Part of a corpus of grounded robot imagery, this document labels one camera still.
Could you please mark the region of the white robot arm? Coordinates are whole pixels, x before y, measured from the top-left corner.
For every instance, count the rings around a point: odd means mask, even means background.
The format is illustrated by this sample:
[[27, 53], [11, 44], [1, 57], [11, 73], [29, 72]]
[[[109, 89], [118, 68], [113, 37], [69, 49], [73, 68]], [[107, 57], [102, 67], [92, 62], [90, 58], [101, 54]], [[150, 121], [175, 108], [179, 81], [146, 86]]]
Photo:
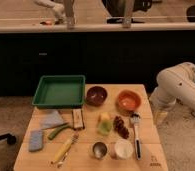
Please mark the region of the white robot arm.
[[149, 98], [155, 125], [162, 123], [176, 100], [195, 112], [195, 64], [183, 62], [163, 69], [157, 74], [156, 81], [158, 86]]

